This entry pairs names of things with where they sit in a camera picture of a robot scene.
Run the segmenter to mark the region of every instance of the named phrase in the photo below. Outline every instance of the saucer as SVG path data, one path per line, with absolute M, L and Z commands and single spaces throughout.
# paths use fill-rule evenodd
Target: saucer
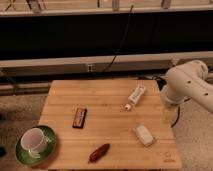
M 39 128 L 44 132 L 44 135 L 47 139 L 47 148 L 42 153 L 39 153 L 39 157 L 34 158 L 29 154 L 29 151 L 24 150 L 21 147 L 20 138 L 16 145 L 16 158 L 21 164 L 28 166 L 35 166 L 44 162 L 50 156 L 50 154 L 52 154 L 56 146 L 56 136 L 54 131 L 50 127 L 40 125 L 34 128 Z

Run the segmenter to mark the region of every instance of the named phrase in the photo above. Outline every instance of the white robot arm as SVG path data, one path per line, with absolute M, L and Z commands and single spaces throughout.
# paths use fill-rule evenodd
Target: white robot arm
M 207 75 L 206 64 L 199 60 L 169 69 L 167 85 L 161 91 L 164 104 L 167 107 L 179 105 L 187 96 L 213 113 L 213 86 L 204 81 Z

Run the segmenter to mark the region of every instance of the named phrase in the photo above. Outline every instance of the speckled floor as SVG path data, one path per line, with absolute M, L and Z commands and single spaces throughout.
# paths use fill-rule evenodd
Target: speckled floor
M 15 144 L 29 128 L 37 125 L 46 95 L 0 97 L 0 146 L 7 155 L 0 158 L 1 171 L 28 171 L 14 155 Z M 181 171 L 213 170 L 213 115 L 190 100 L 181 105 L 174 134 L 183 162 Z

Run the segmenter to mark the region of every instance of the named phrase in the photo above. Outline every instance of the black panel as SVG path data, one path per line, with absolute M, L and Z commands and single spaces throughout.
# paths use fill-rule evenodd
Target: black panel
M 1 59 L 115 54 L 128 14 L 0 18 Z M 213 11 L 132 14 L 121 54 L 213 50 Z

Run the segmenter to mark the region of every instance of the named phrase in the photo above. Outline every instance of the cream tube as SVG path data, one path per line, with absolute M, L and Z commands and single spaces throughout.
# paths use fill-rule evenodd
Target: cream tube
M 128 97 L 128 102 L 125 105 L 126 110 L 131 110 L 133 106 L 135 106 L 141 95 L 146 92 L 146 87 L 143 84 L 138 84 L 132 94 Z

